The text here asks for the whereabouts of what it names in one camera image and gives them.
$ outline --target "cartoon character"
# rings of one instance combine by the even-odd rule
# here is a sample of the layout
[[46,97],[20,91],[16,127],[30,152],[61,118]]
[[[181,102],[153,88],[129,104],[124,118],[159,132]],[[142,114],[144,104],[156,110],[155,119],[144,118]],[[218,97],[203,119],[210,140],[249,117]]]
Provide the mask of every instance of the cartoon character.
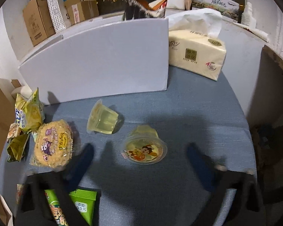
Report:
[[45,136],[49,136],[51,135],[51,128],[47,129],[46,132],[45,132]]
[[129,150],[128,155],[137,161],[142,161],[145,159],[145,155],[138,148],[135,148],[133,151]]
[[151,144],[145,145],[141,149],[135,148],[133,151],[129,150],[127,151],[127,154],[130,158],[137,161],[150,161],[154,159],[153,156],[157,156],[157,154],[153,152]]
[[50,146],[52,142],[48,141],[47,139],[44,139],[44,143],[41,144],[41,150],[47,154],[47,155],[52,155],[54,153],[54,150],[50,151]]
[[143,146],[141,152],[145,155],[157,156],[157,154],[152,151],[152,146],[150,144]]

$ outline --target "tissue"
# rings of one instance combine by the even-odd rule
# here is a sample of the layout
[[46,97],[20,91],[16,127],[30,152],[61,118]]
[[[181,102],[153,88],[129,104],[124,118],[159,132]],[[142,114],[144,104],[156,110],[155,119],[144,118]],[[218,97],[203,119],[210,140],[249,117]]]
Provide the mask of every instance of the tissue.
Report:
[[168,16],[169,31],[191,30],[217,38],[222,25],[220,12],[210,9],[188,10]]
[[217,39],[222,15],[213,9],[189,10],[169,18],[169,64],[217,81],[226,49]]

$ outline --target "blue tablecloth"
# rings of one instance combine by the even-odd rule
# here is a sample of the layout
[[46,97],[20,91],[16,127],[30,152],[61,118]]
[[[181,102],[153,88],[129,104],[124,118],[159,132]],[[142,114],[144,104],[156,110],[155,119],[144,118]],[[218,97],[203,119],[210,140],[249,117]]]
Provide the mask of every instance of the blue tablecloth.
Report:
[[[256,169],[247,121],[223,73],[215,82],[170,67],[166,91],[102,97],[104,105],[124,118],[113,135],[86,132],[90,110],[98,99],[46,106],[45,114],[46,122],[64,119],[71,125],[75,154],[84,143],[95,147],[94,162],[80,186],[101,194],[95,211],[99,226],[190,225],[210,193],[202,188],[186,159],[187,143],[195,142],[204,154],[230,170]],[[168,153],[162,161],[141,166],[121,156],[122,142],[139,124],[155,128],[167,143]],[[16,184],[24,182],[29,170],[50,170],[29,165],[33,147],[31,138],[29,154],[20,163],[6,162],[6,147],[1,155],[0,194],[13,213]],[[233,191],[229,191],[215,225],[222,225],[232,199]]]

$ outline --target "snack wrapper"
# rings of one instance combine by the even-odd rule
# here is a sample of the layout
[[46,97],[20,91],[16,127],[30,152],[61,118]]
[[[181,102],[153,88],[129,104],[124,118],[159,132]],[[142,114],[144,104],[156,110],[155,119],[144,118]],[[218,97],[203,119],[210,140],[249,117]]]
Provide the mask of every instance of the snack wrapper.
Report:
[[8,154],[10,155],[8,162],[21,160],[28,138],[29,133],[25,133],[18,137],[14,137],[10,141],[7,147]]
[[[45,190],[45,195],[49,204],[49,208],[58,225],[68,225],[60,209],[60,204],[53,189]],[[91,225],[94,203],[97,193],[95,191],[77,189],[69,194],[71,200],[75,204],[78,211],[81,213],[86,222]]]
[[17,201],[17,205],[20,202],[20,198],[22,195],[22,191],[23,191],[24,185],[23,184],[17,184],[17,195],[16,195],[16,201]]
[[154,7],[150,7],[146,0],[124,0],[124,20],[144,18],[164,18],[168,0],[161,0]]
[[8,131],[7,141],[9,141],[9,139],[19,136],[20,133],[21,133],[21,129],[19,128],[19,124],[18,123],[11,124],[10,129]]
[[57,167],[66,165],[72,156],[72,131],[64,121],[42,125],[37,133],[31,165]]
[[21,110],[26,104],[27,99],[24,98],[21,94],[17,94],[15,102],[15,114],[16,114],[16,123],[20,124],[21,121]]
[[24,132],[31,132],[37,130],[42,123],[41,102],[37,88],[20,110],[19,127]]

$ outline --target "tissue pack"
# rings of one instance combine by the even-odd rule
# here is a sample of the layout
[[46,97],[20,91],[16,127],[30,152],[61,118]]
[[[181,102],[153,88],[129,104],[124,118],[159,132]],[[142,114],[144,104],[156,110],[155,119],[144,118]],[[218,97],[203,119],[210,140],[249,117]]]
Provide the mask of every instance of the tissue pack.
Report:
[[169,65],[217,81],[224,63],[224,42],[190,30],[169,31]]

